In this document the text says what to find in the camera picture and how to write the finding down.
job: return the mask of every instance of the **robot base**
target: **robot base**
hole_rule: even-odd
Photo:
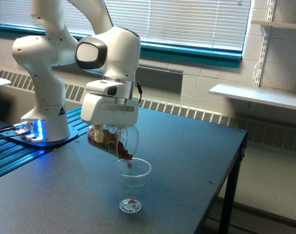
[[[77,129],[70,128],[69,130],[70,130],[70,136],[66,139],[58,140],[58,141],[31,142],[30,140],[25,139],[21,136],[10,137],[10,139],[12,139],[15,142],[26,144],[29,146],[34,146],[34,147],[57,148],[57,147],[62,146],[62,145],[66,144],[78,137]],[[15,134],[14,131],[8,131],[8,132],[1,133],[1,136],[5,137],[5,136],[14,135],[14,134]]]

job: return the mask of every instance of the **electrical cord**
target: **electrical cord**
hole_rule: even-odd
[[[7,131],[10,131],[10,130],[19,130],[19,129],[25,129],[25,128],[29,129],[31,125],[32,125],[32,123],[29,123],[27,121],[24,121],[24,122],[21,122],[21,123],[16,123],[16,124],[12,125],[11,127],[0,129],[0,133],[7,132]],[[11,136],[0,136],[0,138],[16,137],[16,136],[29,134],[29,133],[30,133],[30,131],[26,131],[26,132],[24,132],[22,134],[16,134],[16,135],[11,135]]]
[[[14,127],[2,128],[2,129],[0,129],[0,133],[7,132],[7,131],[10,131],[10,130],[13,130],[13,129],[14,129]]]
[[[141,102],[141,98],[142,98],[142,89],[141,89],[141,85],[140,85],[140,82],[139,81],[136,82],[136,86],[137,86],[138,92],[140,94],[140,98],[138,100],[138,103],[140,103]]]
[[[21,133],[21,134],[10,135],[10,136],[0,136],[0,139],[9,138],[9,137],[18,137],[18,136],[22,136],[22,135],[26,135],[26,134],[30,134],[30,131],[25,132],[25,133]]]

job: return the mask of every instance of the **wall vent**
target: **wall vent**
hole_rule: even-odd
[[[287,126],[284,128],[281,126],[269,125],[262,121],[258,122],[237,119],[225,116],[221,113],[146,98],[145,100],[141,100],[139,106],[173,115],[244,129],[248,131],[248,140],[250,141],[296,152],[296,129],[291,129]]]
[[[0,70],[0,78],[10,80],[12,83],[9,86],[13,88],[34,92],[34,84],[30,76]],[[83,86],[69,82],[65,84],[65,98],[68,101],[82,103],[84,92]],[[147,98],[141,100],[139,107],[244,129],[248,131],[250,141],[296,152],[296,129],[292,127],[271,125],[258,120],[238,119],[221,113]]]
[[[30,76],[0,70],[0,78],[11,81],[9,86],[12,88],[34,92],[34,83]],[[65,99],[67,101],[81,103],[84,91],[85,87],[66,83]]]

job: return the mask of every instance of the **window frame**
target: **window frame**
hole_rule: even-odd
[[[43,29],[33,27],[31,28],[0,24],[0,34],[18,38],[26,35],[45,35],[45,31]],[[77,40],[89,36],[87,34],[71,34]],[[140,58],[194,66],[206,64],[221,67],[239,68],[240,62],[242,60],[242,52],[220,51],[156,43],[154,44],[142,41]]]

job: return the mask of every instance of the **window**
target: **window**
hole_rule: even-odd
[[[105,0],[113,23],[143,42],[241,52],[251,0]],[[92,34],[85,16],[64,1],[71,32]],[[30,0],[0,0],[0,24],[41,28]]]

